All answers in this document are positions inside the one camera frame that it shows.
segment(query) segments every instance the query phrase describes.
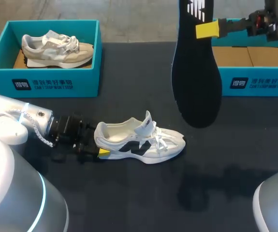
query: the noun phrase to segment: yellow tab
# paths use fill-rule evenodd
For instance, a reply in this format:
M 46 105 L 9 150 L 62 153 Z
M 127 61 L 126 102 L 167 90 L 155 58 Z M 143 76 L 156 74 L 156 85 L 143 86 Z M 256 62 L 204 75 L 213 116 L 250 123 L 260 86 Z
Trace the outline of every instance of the yellow tab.
M 219 37 L 218 20 L 211 23 L 204 23 L 196 25 L 197 39 L 207 37 Z
M 107 151 L 107 150 L 104 150 L 104 149 L 100 148 L 98 157 L 108 156 L 109 154 L 110 154 L 110 151 Z

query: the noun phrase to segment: beige sneaker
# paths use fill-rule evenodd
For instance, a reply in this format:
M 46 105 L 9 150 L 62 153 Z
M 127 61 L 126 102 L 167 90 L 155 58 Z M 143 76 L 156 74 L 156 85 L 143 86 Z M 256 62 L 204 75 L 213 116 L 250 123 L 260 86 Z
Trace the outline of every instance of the beige sneaker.
M 89 62 L 94 46 L 79 43 L 75 36 L 59 35 L 50 30 L 42 37 L 24 35 L 22 50 L 27 57 L 27 67 L 59 66 L 71 69 Z

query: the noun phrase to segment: white sneaker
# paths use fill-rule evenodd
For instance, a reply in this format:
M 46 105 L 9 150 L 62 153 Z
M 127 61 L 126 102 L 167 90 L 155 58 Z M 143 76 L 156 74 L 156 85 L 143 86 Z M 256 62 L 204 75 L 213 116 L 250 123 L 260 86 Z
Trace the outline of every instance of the white sneaker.
M 27 67 L 59 66 L 71 69 L 81 66 L 93 57 L 93 45 L 79 43 L 75 36 L 59 35 L 50 30 L 42 37 L 24 35 L 22 50 Z
M 120 124 L 100 122 L 94 134 L 96 145 L 110 151 L 109 155 L 99 158 L 136 158 L 147 164 L 164 162 L 178 155 L 186 144 L 183 137 L 174 130 L 156 127 L 149 111 L 143 122 L 133 117 Z

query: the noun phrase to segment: dark tablecloth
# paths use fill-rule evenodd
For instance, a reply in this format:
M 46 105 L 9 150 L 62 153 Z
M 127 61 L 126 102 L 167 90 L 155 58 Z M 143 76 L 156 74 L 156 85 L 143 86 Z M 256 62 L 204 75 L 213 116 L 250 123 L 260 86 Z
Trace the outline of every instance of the dark tablecloth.
M 31 140 L 27 155 L 42 157 L 33 165 L 68 203 L 69 232 L 258 231 L 252 196 L 278 172 L 278 98 L 224 98 L 214 125 L 191 128 L 172 93 L 174 49 L 174 43 L 105 43 L 97 98 L 23 99 L 108 123 L 143 120 L 149 110 L 158 126 L 188 140 L 184 155 L 157 165 L 134 159 L 80 165 L 71 154 L 57 164 Z

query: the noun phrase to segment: brown cardboard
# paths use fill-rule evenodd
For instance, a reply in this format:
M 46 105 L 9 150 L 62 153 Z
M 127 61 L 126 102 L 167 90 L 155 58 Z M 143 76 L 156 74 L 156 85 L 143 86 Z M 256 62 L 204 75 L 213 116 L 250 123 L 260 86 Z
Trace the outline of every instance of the brown cardboard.
M 252 67 L 247 47 L 213 47 L 219 67 Z
M 278 47 L 248 47 L 253 66 L 278 67 Z
M 24 63 L 24 54 L 22 50 L 19 50 L 19 53 L 17 55 L 15 64 L 13 66 L 14 69 L 27 69 L 26 64 Z M 80 67 L 81 69 L 90 69 L 91 68 L 91 63 L 87 64 L 84 67 Z

